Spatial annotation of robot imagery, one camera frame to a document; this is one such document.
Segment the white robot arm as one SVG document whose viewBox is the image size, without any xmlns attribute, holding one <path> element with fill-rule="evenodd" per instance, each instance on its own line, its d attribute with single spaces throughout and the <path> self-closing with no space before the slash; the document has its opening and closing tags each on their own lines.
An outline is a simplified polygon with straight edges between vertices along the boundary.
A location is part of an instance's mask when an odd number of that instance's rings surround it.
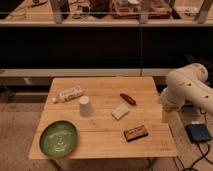
<svg viewBox="0 0 213 171">
<path fill-rule="evenodd" d="M 163 109 L 167 112 L 178 111 L 188 100 L 213 115 L 213 88 L 205 84 L 207 79 L 208 71 L 200 63 L 170 71 L 165 78 L 167 87 L 160 95 Z"/>
</svg>

